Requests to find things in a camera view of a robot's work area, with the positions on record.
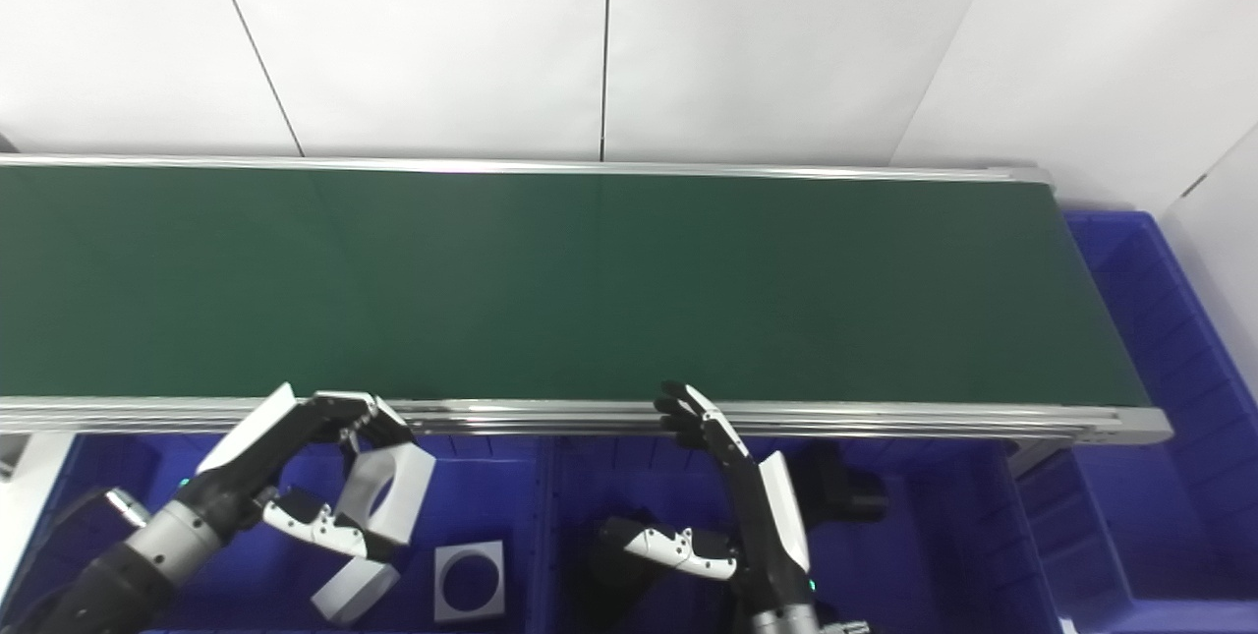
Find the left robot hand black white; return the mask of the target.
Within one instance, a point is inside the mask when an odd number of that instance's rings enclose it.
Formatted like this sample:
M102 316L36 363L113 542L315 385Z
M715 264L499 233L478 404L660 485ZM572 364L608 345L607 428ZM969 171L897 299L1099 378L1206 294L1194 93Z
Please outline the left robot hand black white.
M333 504L301 488L279 489L286 465L312 444L335 444L345 459ZM263 522L318 548L387 562L413 540L434 468L434 455L382 398L297 398L284 382L216 442L174 499L221 545Z

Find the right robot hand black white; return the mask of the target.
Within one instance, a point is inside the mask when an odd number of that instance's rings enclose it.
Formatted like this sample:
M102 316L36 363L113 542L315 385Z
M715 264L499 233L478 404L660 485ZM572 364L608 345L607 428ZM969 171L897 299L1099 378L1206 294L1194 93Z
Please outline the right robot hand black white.
M813 608L806 531L782 455L756 459L723 411L692 384L665 380L660 392L655 398L660 426L681 447L715 459L737 537L718 548L715 542L701 543L692 528L611 517L600 527L603 543L655 565L728 582L750 616L786 619Z

